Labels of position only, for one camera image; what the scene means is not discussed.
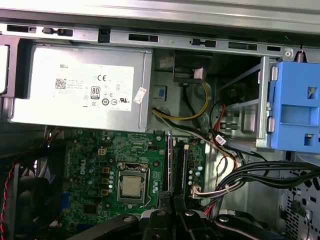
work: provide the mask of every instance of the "metal panel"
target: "metal panel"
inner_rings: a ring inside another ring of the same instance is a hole
[[[311,162],[319,165],[316,155],[297,152],[292,156],[294,162]],[[292,178],[304,174],[303,171],[282,171],[280,177]],[[296,187],[279,191],[279,210],[277,226],[285,225],[285,233],[292,240],[306,239],[309,232],[309,240],[320,239],[320,179],[313,178]],[[305,215],[297,213],[293,203],[298,203]]]
[[[320,33],[320,2],[316,0],[62,0],[47,4],[36,0],[2,0],[0,8],[42,13],[101,16],[233,26],[283,32]]]
[[[32,49],[29,98],[15,100],[11,122],[145,132],[151,110],[151,63],[152,52],[145,48],[35,45]],[[70,69],[59,70],[67,65],[71,66]],[[110,67],[110,74],[104,83],[98,80],[99,74],[108,74],[106,66]],[[64,78],[64,87],[57,87],[57,78],[59,82]],[[116,79],[125,79],[132,88],[129,90],[122,82],[116,89]],[[100,86],[100,96],[90,94],[91,86]],[[147,91],[138,104],[133,99],[140,87]],[[131,110],[114,109],[121,105],[131,106]]]

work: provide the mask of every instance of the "metal frame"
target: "metal frame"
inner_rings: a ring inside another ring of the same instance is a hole
[[[171,23],[320,33],[320,2],[277,0],[82,0],[66,4],[2,0],[0,9],[62,15],[99,16]]]
[[[35,33],[29,32],[13,32],[7,31],[7,25],[17,26],[31,26],[35,27]],[[73,36],[58,36],[57,34],[45,34],[42,32],[43,28],[54,28],[54,29],[72,29]],[[225,40],[220,38],[202,38],[197,36],[186,36],[186,35],[175,35],[175,34],[155,34],[154,32],[145,31],[129,31],[129,30],[110,30],[110,41],[109,43],[99,42],[99,28],[85,28],[85,27],[70,27],[60,25],[44,25],[44,24],[25,24],[25,23],[0,23],[0,32],[2,35],[7,36],[18,36],[30,39],[44,39],[44,40],[59,40],[61,43],[70,44],[72,42],[99,44],[99,45],[112,45],[112,46],[126,46],[136,48],[165,48],[165,49],[178,49],[178,50],[189,50],[189,51],[201,51],[209,53],[224,53],[224,54],[238,54],[248,55],[257,57],[270,57],[271,59],[283,59],[284,61],[294,61],[297,53],[301,51],[300,46],[291,46],[283,44],[266,44],[260,42],[251,41],[236,41],[236,40]],[[138,35],[157,35],[157,42],[150,41],[137,41],[129,40],[129,34]],[[215,47],[207,47],[203,44],[193,45],[193,39],[200,39],[204,41],[215,41]],[[255,49],[236,49],[230,46],[230,43],[253,45]],[[277,50],[270,50],[270,48],[276,47]],[[307,61],[309,63],[320,63],[320,49],[304,47]]]

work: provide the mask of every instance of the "motherboard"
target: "motherboard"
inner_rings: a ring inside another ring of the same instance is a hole
[[[138,218],[157,208],[167,167],[164,134],[73,129],[64,168],[59,238],[65,239],[122,213]],[[204,183],[205,143],[174,137],[174,162],[187,149],[183,183],[187,207],[197,207],[190,187]]]

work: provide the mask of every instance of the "cable bundle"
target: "cable bundle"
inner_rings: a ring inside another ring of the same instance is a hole
[[[268,177],[266,174],[260,175],[252,172],[265,171],[283,171],[283,170],[301,170],[310,171],[301,176],[289,178]],[[215,203],[221,201],[222,197],[227,193],[233,192],[248,182],[257,181],[271,188],[289,189],[296,187],[308,180],[320,177],[320,167],[306,162],[282,162],[282,161],[268,161],[268,162],[254,162],[241,166],[229,175],[227,175],[212,192],[195,192],[201,198],[210,198],[211,202],[202,208],[205,209],[206,216],[210,215]]]

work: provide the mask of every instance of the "perforated metal panel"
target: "perforated metal panel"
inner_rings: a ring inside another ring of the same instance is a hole
[[[310,162],[299,153],[295,153],[292,160]],[[283,172],[280,176],[293,178],[306,173],[294,170]],[[285,220],[286,236],[292,240],[320,240],[320,178],[313,178],[280,194],[280,215]]]

